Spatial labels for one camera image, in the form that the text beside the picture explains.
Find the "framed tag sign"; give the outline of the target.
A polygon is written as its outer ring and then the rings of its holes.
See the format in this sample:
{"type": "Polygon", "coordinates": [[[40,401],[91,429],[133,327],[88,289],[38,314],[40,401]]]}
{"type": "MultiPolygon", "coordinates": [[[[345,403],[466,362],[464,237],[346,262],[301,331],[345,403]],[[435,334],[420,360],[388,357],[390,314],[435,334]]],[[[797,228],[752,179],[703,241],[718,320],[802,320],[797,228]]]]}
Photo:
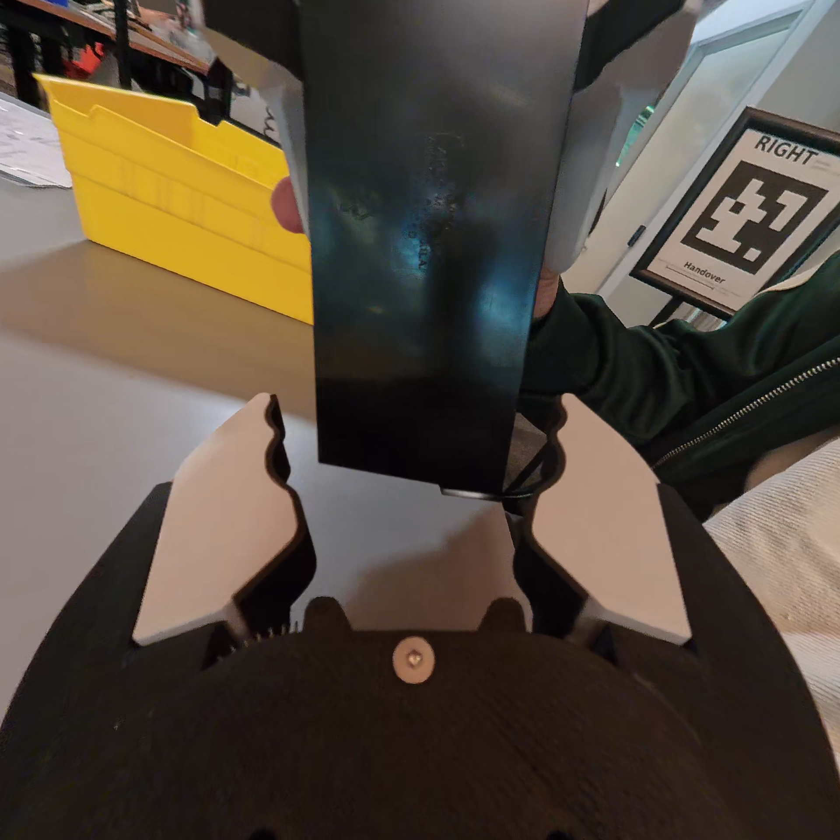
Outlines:
{"type": "Polygon", "coordinates": [[[629,276],[727,321],[838,227],[839,134],[746,108],[629,276]]]}

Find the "yellow plastic bin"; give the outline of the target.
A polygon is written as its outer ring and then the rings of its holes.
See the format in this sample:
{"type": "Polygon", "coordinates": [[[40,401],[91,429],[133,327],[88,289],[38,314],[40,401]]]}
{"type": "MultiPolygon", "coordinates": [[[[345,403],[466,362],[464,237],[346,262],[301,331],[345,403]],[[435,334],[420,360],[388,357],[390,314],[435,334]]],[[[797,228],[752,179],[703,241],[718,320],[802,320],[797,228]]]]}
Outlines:
{"type": "Polygon", "coordinates": [[[309,242],[270,208],[279,147],[186,101],[36,79],[90,241],[313,324],[309,242]]]}

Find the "black plate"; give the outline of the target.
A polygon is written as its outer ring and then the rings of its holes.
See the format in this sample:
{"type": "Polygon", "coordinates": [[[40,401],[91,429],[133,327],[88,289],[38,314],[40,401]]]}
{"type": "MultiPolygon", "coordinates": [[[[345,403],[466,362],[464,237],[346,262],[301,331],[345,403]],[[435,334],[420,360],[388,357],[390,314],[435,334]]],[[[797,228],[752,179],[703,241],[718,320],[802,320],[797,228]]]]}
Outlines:
{"type": "Polygon", "coordinates": [[[301,3],[324,464],[501,492],[587,5],[301,3]]]}

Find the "person's white ribbed top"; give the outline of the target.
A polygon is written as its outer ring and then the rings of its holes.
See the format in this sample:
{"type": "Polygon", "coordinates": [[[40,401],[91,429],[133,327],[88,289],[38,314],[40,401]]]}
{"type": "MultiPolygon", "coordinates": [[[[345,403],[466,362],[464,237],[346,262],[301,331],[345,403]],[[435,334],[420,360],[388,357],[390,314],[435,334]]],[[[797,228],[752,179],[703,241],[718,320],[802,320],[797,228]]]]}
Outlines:
{"type": "Polygon", "coordinates": [[[838,427],[761,456],[705,527],[792,652],[838,759],[838,427]]]}

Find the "grey desk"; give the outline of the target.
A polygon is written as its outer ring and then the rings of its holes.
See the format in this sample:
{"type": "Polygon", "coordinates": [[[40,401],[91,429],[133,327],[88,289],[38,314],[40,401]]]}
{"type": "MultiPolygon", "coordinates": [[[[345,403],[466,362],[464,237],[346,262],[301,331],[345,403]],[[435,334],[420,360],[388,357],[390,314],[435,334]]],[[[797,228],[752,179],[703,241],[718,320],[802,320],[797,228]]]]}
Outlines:
{"type": "Polygon", "coordinates": [[[151,489],[275,393],[318,557],[356,627],[469,629],[515,597],[498,505],[322,465],[312,331],[84,239],[71,191],[2,178],[2,713],[151,489]]]}

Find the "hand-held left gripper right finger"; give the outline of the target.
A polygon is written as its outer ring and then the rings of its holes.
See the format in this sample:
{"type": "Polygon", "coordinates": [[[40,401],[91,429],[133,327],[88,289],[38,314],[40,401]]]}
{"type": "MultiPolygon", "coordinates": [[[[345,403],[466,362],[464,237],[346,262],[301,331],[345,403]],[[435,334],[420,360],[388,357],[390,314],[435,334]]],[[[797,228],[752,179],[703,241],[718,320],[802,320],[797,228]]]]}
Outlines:
{"type": "Polygon", "coordinates": [[[531,631],[589,646],[613,625],[683,645],[690,622],[658,480],[576,396],[556,408],[544,483],[526,505],[514,554],[531,631]]]}

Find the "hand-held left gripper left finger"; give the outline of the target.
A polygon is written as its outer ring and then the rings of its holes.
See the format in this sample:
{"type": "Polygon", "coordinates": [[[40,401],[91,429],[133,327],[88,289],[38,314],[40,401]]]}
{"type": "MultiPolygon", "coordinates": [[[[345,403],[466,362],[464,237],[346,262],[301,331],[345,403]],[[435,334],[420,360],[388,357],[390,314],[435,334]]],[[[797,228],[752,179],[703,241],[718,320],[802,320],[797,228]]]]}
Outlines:
{"type": "Polygon", "coordinates": [[[140,646],[206,625],[234,640],[291,628],[316,554],[289,485],[286,430],[261,393],[185,459],[171,483],[133,629],[140,646]]]}

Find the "black tablet on arm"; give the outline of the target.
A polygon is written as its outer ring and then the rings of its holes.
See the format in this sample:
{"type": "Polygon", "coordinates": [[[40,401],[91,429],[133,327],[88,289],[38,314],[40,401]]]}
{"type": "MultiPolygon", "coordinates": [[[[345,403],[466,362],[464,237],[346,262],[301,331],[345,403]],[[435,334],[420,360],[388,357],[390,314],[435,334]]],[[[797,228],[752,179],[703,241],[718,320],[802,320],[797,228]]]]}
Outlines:
{"type": "Polygon", "coordinates": [[[192,99],[199,116],[212,125],[227,121],[235,87],[232,71],[216,57],[206,74],[191,77],[192,99]]]}

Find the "person's right hand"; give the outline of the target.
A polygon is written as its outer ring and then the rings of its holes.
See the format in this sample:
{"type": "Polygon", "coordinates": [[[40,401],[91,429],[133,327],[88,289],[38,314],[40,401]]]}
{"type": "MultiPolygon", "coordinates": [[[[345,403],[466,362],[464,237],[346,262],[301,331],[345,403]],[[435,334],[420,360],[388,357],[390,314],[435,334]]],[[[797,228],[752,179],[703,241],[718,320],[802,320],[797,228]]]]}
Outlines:
{"type": "MultiPolygon", "coordinates": [[[[297,198],[289,176],[283,178],[275,186],[271,194],[270,206],[281,227],[294,235],[305,234],[297,198]]],[[[542,321],[550,314],[561,288],[560,273],[542,266],[535,292],[532,322],[542,321]]]]}

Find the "person's right forearm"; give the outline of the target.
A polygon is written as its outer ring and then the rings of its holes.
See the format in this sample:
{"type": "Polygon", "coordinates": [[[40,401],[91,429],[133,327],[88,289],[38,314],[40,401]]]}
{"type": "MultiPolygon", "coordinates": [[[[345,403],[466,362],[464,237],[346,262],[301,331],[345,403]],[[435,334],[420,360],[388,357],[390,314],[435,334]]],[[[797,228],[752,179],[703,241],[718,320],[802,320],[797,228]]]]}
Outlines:
{"type": "Polygon", "coordinates": [[[577,396],[639,447],[696,434],[762,394],[838,358],[839,254],[758,294],[723,326],[623,325],[606,302],[542,272],[518,410],[547,430],[577,396]]]}

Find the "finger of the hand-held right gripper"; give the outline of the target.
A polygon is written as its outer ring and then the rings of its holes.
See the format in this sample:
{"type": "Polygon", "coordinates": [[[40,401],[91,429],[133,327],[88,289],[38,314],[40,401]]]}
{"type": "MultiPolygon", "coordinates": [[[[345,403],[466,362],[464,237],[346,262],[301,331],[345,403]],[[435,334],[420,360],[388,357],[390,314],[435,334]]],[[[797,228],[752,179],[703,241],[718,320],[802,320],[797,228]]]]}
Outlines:
{"type": "Polygon", "coordinates": [[[309,235],[308,165],[300,50],[277,41],[248,45],[245,36],[231,36],[205,26],[204,38],[225,66],[257,90],[274,116],[290,174],[302,231],[309,235]]]}
{"type": "Polygon", "coordinates": [[[704,2],[543,3],[548,46],[569,92],[543,268],[559,275],[581,254],[615,191],[616,164],[636,118],[681,67],[704,2]]]}

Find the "wooden background desk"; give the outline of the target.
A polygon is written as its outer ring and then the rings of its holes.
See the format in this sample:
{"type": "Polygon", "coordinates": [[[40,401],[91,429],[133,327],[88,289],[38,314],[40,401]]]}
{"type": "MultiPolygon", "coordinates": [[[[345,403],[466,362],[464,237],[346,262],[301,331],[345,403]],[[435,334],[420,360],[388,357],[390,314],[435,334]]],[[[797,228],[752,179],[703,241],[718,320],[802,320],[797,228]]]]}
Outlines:
{"type": "MultiPolygon", "coordinates": [[[[174,14],[141,2],[123,5],[133,89],[193,99],[191,74],[207,73],[212,50],[174,14]]],[[[118,40],[115,2],[2,2],[2,63],[14,73],[20,98],[38,74],[67,78],[68,47],[95,42],[107,57],[88,81],[119,87],[118,40]]]]}

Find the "printed paper sheet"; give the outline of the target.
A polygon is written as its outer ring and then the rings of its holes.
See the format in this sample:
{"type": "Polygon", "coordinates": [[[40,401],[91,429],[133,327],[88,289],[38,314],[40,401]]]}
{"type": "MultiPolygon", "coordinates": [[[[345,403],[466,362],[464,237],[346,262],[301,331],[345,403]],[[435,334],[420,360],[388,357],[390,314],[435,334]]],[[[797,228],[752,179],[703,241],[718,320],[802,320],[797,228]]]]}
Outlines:
{"type": "Polygon", "coordinates": [[[56,126],[41,112],[1,101],[1,173],[29,186],[71,189],[56,126]]]}

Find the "orange cone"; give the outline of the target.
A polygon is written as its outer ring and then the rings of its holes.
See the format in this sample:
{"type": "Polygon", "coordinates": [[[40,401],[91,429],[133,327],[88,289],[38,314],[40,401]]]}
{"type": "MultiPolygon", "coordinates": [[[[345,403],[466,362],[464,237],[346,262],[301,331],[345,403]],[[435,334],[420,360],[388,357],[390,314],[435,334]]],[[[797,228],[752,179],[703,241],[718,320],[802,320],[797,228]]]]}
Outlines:
{"type": "Polygon", "coordinates": [[[63,59],[66,77],[76,81],[89,81],[106,57],[107,50],[100,42],[83,47],[68,47],[63,59]]]}

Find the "person's green jacket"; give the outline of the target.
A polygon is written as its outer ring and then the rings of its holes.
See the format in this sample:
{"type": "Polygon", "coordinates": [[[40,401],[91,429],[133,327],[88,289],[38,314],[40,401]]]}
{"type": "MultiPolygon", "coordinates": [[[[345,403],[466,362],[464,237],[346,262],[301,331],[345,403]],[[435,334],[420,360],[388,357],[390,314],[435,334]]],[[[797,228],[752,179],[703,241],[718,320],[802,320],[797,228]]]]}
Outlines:
{"type": "Polygon", "coordinates": [[[686,428],[642,449],[700,521],[743,493],[762,457],[838,435],[838,340],[826,342],[686,428]]]}

